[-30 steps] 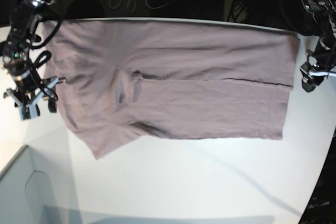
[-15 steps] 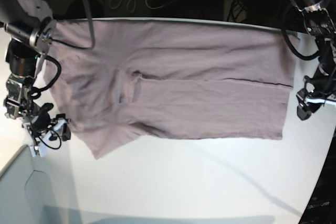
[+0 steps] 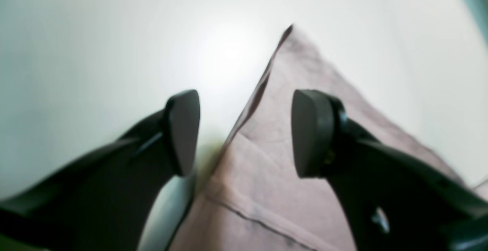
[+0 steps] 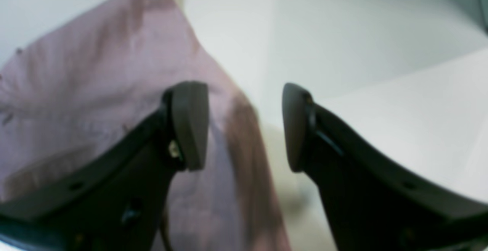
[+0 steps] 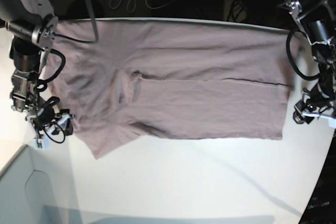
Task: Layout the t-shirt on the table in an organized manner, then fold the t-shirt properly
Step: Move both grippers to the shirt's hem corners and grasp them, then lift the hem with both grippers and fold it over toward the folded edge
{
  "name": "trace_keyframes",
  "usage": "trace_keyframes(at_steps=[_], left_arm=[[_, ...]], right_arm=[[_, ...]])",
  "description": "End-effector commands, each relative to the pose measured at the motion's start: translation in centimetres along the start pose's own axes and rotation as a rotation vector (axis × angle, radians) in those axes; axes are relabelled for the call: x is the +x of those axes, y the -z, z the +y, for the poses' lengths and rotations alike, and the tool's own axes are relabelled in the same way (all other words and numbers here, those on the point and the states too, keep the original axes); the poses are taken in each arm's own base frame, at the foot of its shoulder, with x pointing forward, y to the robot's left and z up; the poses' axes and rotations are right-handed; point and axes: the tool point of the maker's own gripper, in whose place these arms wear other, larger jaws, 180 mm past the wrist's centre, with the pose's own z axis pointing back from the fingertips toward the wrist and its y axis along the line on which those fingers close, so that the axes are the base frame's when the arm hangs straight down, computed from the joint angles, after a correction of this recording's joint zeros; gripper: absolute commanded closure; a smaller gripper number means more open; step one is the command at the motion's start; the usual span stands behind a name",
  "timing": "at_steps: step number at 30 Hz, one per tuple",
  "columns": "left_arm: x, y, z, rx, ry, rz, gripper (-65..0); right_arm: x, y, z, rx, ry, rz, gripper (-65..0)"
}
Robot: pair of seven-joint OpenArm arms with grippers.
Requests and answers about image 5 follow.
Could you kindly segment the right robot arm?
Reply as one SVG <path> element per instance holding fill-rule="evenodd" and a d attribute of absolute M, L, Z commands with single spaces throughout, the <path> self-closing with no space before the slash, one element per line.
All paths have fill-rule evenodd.
<path fill-rule="evenodd" d="M 60 37 L 88 43 L 57 34 L 58 21 L 50 0 L 1 0 L 1 27 L 13 34 L 9 48 L 15 66 L 11 77 L 11 108 L 26 114 L 39 148 L 44 139 L 52 141 L 59 133 L 63 137 L 73 134 L 74 115 L 68 109 L 55 112 L 54 107 L 60 102 L 58 97 L 44 100 L 40 96 L 66 64 L 66 57 L 53 48 L 54 40 Z"/>

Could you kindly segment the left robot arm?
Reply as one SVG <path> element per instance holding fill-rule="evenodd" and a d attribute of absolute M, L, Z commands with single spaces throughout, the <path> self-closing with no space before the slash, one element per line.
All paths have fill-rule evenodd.
<path fill-rule="evenodd" d="M 316 82 L 311 90 L 303 89 L 293 120 L 309 124 L 315 118 L 326 119 L 335 128 L 335 0 L 282 0 L 278 6 L 287 9 L 296 24 L 286 40 L 290 64 L 301 79 Z M 319 69 L 314 76 L 303 74 L 293 59 L 290 42 L 295 33 L 302 33 L 311 46 Z"/>

